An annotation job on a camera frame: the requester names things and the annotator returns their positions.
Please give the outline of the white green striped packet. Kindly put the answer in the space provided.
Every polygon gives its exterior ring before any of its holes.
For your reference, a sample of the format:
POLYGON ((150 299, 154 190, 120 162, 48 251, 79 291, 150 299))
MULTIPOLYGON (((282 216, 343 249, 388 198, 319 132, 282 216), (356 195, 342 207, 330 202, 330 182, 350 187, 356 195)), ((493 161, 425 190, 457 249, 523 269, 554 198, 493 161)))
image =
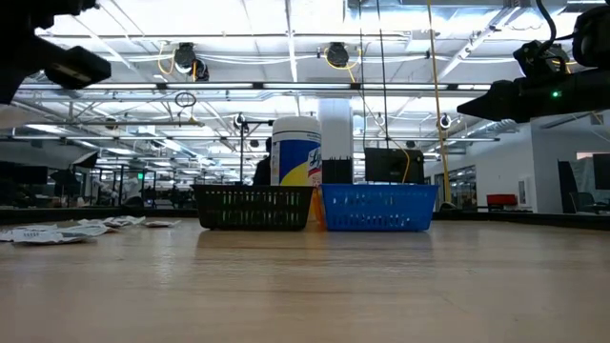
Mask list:
POLYGON ((133 216, 120 216, 108 218, 104 221, 104 224, 110 228, 123 228, 126 226, 139 225, 145 221, 146 217, 133 217, 133 216))

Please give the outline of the person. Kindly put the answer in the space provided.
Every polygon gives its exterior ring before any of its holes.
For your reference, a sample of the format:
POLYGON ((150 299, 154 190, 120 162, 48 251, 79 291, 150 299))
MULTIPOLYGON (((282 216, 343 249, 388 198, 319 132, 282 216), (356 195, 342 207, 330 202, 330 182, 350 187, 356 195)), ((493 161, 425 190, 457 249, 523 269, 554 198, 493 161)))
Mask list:
POLYGON ((267 156, 259 161, 256 165, 253 184, 255 186, 269 186, 271 184, 271 150, 272 138, 269 137, 265 141, 267 156))

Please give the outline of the long ceiling light bar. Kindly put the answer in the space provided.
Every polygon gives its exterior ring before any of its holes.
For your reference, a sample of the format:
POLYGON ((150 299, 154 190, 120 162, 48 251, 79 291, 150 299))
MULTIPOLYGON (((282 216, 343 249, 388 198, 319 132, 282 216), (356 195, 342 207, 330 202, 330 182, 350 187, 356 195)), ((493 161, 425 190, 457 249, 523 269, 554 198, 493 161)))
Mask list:
POLYGON ((490 84, 415 84, 415 83, 101 83, 85 87, 86 91, 165 91, 165 90, 280 90, 280 91, 488 91, 490 84))

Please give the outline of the white disinfecting wipes canister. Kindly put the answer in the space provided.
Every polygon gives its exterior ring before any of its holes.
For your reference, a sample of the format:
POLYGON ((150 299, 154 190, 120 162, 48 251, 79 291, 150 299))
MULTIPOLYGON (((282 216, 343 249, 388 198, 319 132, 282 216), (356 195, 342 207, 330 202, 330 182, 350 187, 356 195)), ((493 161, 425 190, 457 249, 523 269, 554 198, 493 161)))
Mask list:
POLYGON ((312 116, 274 121, 271 147, 271 185, 312 187, 306 231, 322 230, 319 186, 322 184, 321 125, 312 116))

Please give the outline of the red box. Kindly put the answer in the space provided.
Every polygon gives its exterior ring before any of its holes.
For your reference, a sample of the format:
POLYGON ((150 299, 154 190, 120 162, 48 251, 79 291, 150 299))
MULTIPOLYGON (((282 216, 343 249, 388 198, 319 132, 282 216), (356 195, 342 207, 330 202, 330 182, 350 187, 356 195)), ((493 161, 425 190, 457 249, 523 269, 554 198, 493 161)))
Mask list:
POLYGON ((489 193, 486 195, 487 206, 489 208, 515 207, 519 204, 518 198, 514 194, 489 193))

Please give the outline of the black partition panel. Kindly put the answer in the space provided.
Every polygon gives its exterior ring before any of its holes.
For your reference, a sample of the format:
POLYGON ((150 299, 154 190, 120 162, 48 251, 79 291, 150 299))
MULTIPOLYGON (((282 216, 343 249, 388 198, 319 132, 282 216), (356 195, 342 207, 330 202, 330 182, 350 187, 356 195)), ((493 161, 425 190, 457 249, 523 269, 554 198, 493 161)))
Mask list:
POLYGON ((322 161, 323 184, 353 184, 354 161, 347 159, 327 159, 322 161))

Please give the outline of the black plastic basket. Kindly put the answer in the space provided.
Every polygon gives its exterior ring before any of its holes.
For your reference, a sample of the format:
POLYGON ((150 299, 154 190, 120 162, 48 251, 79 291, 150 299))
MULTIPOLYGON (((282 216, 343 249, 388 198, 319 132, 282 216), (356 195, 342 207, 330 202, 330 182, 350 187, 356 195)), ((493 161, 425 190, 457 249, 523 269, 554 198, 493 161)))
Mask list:
POLYGON ((200 225, 211 231, 298 232, 314 189, 305 186, 194 185, 200 225))

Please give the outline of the black monitor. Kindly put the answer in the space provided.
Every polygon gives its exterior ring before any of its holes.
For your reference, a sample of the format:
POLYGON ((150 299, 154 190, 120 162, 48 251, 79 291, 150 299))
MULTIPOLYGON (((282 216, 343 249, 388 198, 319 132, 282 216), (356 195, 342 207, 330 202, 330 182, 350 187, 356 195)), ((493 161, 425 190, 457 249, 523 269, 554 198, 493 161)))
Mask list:
POLYGON ((21 185, 46 185, 49 169, 41 166, 26 166, 14 163, 0 163, 0 178, 21 185))
POLYGON ((610 153, 593 155, 595 188, 610 191, 610 153))
POLYGON ((419 150, 366 148, 365 180, 387 183, 424 183, 424 155, 419 150))

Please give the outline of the large white blue-print packet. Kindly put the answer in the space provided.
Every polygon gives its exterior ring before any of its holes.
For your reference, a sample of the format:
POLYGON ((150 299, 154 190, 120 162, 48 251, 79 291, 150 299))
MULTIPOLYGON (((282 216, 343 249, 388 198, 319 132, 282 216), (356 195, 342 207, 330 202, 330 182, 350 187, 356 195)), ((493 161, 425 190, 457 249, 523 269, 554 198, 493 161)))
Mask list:
POLYGON ((2 232, 0 241, 14 244, 30 245, 60 245, 80 243, 106 233, 108 229, 102 226, 75 226, 57 228, 54 226, 38 226, 15 228, 2 232))

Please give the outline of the blue plastic basket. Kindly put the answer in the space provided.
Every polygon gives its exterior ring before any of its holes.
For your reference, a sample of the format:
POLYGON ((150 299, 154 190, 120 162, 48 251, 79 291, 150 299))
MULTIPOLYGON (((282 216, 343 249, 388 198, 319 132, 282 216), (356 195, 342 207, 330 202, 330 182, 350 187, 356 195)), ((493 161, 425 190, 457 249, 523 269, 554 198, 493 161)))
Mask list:
POLYGON ((436 185, 321 186, 330 232, 424 232, 429 229, 436 185))

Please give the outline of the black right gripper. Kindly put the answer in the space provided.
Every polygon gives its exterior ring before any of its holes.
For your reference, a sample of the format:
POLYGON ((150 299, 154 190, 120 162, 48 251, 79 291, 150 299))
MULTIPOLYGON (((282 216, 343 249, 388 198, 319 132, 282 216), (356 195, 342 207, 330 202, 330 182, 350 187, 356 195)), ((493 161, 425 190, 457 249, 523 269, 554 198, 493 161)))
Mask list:
POLYGON ((533 118, 584 111, 610 110, 610 71, 589 70, 526 80, 495 81, 482 96, 463 103, 457 112, 482 119, 533 118), (517 114, 514 109, 517 100, 517 114))

